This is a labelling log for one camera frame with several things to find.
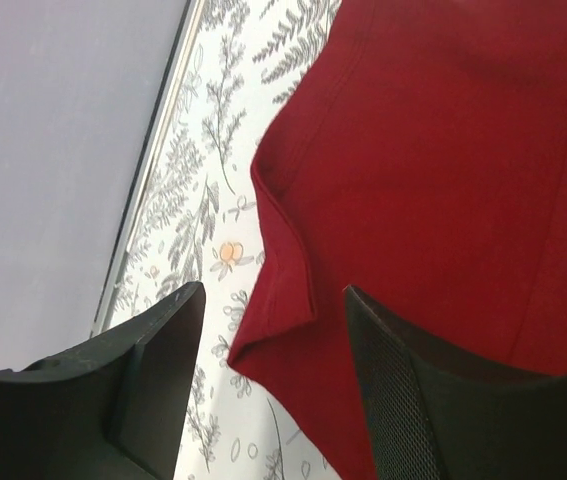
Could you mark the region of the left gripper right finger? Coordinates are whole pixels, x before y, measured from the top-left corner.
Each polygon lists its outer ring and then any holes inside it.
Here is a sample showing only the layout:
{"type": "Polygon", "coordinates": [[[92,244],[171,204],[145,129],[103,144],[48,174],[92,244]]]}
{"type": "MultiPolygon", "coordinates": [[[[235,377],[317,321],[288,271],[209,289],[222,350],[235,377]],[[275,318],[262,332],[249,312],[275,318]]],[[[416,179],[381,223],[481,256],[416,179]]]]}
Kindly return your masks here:
{"type": "Polygon", "coordinates": [[[357,287],[346,311],[379,478],[567,479],[567,375],[470,353],[357,287]]]}

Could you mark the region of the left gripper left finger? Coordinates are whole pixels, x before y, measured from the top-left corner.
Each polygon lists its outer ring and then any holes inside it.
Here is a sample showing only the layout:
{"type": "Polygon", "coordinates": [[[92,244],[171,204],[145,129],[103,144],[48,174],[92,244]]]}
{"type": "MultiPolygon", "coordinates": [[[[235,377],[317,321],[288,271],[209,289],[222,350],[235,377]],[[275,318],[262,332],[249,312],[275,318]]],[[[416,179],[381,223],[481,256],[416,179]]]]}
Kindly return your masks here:
{"type": "Polygon", "coordinates": [[[206,294],[190,282],[24,370],[0,371],[0,479],[170,479],[206,294]]]}

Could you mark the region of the red t shirt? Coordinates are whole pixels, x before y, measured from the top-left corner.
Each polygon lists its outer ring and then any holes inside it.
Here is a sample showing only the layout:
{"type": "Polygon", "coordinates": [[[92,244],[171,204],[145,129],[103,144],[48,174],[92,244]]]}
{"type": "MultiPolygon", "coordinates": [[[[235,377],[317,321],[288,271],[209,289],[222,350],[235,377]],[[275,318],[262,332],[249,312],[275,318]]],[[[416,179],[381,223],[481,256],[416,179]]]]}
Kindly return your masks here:
{"type": "Polygon", "coordinates": [[[265,261],[229,365],[343,479],[374,467],[343,294],[567,373],[567,1],[345,1],[251,166],[265,261]]]}

